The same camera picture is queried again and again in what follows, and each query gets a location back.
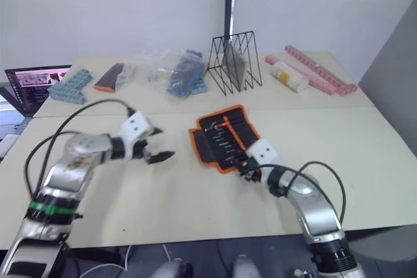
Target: table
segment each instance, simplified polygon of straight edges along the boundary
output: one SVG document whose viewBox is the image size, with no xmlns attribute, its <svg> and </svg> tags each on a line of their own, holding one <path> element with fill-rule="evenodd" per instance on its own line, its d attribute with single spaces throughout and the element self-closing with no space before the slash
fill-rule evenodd
<svg viewBox="0 0 417 278">
<path fill-rule="evenodd" d="M 215 109 L 224 108 L 219 104 Z M 177 242 L 300 233 L 295 211 L 259 184 L 236 174 L 219 174 L 202 166 L 190 144 L 188 128 L 199 113 L 152 113 L 164 133 L 150 137 L 153 152 L 173 149 L 169 160 L 112 161 L 96 169 L 74 222 L 72 247 Z M 400 136 L 373 106 L 291 110 L 248 110 L 262 137 L 280 153 L 280 163 L 299 167 L 321 160 L 339 173 L 347 192 L 345 230 L 417 223 L 417 161 Z M 116 135 L 124 115 L 76 117 L 68 129 Z M 6 204 L 0 249 L 8 249 L 29 202 L 23 163 L 32 147 L 64 117 L 35 118 L 0 167 L 0 202 Z M 62 153 L 59 139 L 51 160 Z M 42 152 L 31 165 L 40 168 Z M 336 210 L 341 194 L 332 175 L 319 167 L 315 175 Z"/>
<path fill-rule="evenodd" d="M 281 60 L 293 64 L 301 69 L 313 73 L 302 63 L 292 58 L 287 53 L 275 53 L 275 56 Z M 329 52 L 311 52 L 308 55 L 328 67 L 347 82 L 352 82 L 348 73 L 341 67 L 334 56 Z M 148 82 L 148 72 L 146 69 L 138 69 L 133 79 L 125 83 L 115 94 L 93 89 L 93 85 L 100 79 L 103 73 L 116 62 L 128 61 L 132 56 L 89 56 L 82 57 L 73 64 L 72 69 L 86 68 L 93 76 L 93 80 L 83 89 L 83 93 L 88 103 L 106 99 L 122 99 L 138 111 L 146 114 L 149 113 L 209 113 L 217 110 L 219 107 L 228 107 L 236 103 L 242 103 L 246 109 L 268 110 L 268 109 L 307 109 L 307 108 L 324 108 L 324 107 L 363 107 L 373 106 L 371 100 L 358 90 L 353 94 L 341 97 L 337 94 L 329 96 L 320 90 L 308 86 L 306 90 L 297 94 L 290 88 L 284 86 L 277 79 L 272 78 L 269 74 L 269 65 L 264 62 L 265 55 L 259 56 L 259 64 L 263 78 L 263 86 L 256 86 L 234 94 L 224 96 L 220 88 L 216 85 L 210 75 L 205 76 L 209 92 L 188 97 L 186 101 L 178 100 L 174 97 L 167 97 L 162 94 L 155 86 Z M 63 117 L 79 109 L 76 104 L 68 104 L 47 99 L 44 105 L 36 113 L 35 117 Z M 82 115 L 118 115 L 123 114 L 124 109 L 115 107 L 113 104 L 102 104 L 92 107 L 82 112 Z"/>
</svg>

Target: laptop screen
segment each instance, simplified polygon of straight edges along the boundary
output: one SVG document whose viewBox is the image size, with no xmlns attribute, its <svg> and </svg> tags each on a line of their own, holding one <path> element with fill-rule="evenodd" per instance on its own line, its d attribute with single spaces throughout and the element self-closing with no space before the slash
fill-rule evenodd
<svg viewBox="0 0 417 278">
<path fill-rule="evenodd" d="M 69 71 L 70 65 L 5 70 L 26 116 L 34 115 L 49 96 L 48 88 Z"/>
</svg>

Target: black wire rack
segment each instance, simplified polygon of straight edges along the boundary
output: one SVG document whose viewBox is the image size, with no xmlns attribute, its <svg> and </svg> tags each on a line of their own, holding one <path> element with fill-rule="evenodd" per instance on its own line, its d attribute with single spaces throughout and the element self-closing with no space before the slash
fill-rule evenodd
<svg viewBox="0 0 417 278">
<path fill-rule="evenodd" d="M 225 95 L 262 86 L 255 33 L 214 37 L 207 70 Z"/>
</svg>

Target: white cable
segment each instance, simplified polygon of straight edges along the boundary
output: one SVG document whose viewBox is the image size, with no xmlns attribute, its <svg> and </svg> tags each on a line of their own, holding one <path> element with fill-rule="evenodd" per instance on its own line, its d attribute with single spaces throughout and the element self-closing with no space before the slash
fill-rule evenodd
<svg viewBox="0 0 417 278">
<path fill-rule="evenodd" d="M 124 267 L 122 267 L 120 265 L 117 265 L 117 264 L 112 264 L 112 263 L 100 264 L 100 265 L 97 265 L 97 266 L 95 266 L 93 268 L 90 268 L 85 273 L 83 273 L 79 278 L 83 278 L 85 275 L 87 275 L 88 273 L 92 272 L 93 270 L 96 270 L 98 268 L 105 267 L 105 266 L 113 266 L 113 267 L 120 268 L 121 270 L 127 271 L 128 270 L 128 256 L 129 256 L 129 252 L 130 252 L 130 248 L 131 247 L 132 246 L 129 245 L 128 250 L 126 252 L 126 256 L 124 257 Z"/>
<path fill-rule="evenodd" d="M 168 252 L 167 246 L 163 243 L 163 244 L 162 244 L 162 247 L 164 248 L 165 255 L 166 255 L 166 257 L 167 257 L 168 261 L 170 261 L 170 262 L 171 262 L 171 255 L 170 255 L 170 254 L 169 254 L 169 252 Z"/>
</svg>

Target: yellow label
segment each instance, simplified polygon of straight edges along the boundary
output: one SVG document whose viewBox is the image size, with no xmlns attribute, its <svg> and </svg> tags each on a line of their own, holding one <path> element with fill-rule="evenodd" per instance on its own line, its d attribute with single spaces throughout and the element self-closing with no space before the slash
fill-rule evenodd
<svg viewBox="0 0 417 278">
<path fill-rule="evenodd" d="M 280 81 L 282 81 L 284 84 L 288 84 L 288 81 L 290 79 L 289 74 L 283 71 L 282 68 L 280 68 L 280 70 L 281 70 Z"/>
</svg>

